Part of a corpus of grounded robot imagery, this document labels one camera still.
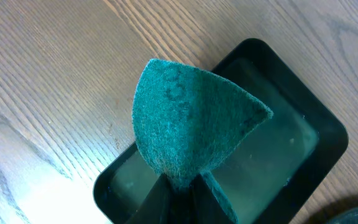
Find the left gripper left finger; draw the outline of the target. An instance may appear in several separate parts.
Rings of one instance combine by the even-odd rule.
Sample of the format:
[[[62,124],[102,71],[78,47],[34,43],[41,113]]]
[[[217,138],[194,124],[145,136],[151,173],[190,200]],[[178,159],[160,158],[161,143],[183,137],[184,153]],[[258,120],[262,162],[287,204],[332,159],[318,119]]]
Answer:
[[[170,183],[160,175],[142,205],[126,224],[167,224],[170,211]]]

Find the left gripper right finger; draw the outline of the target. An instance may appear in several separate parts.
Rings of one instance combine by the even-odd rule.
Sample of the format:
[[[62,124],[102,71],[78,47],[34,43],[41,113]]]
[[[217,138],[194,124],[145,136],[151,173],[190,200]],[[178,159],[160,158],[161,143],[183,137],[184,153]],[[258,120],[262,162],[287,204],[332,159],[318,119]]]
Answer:
[[[193,223],[233,224],[200,174],[192,181],[191,196]]]

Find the green yellow sponge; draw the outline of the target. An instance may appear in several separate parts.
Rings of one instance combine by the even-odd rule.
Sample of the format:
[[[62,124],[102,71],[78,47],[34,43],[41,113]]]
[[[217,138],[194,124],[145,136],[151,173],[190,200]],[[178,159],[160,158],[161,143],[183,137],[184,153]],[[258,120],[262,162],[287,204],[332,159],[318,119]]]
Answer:
[[[137,148],[176,193],[200,176],[230,221],[238,218],[212,175],[273,111],[256,97],[207,70],[152,59],[135,89],[132,125]]]

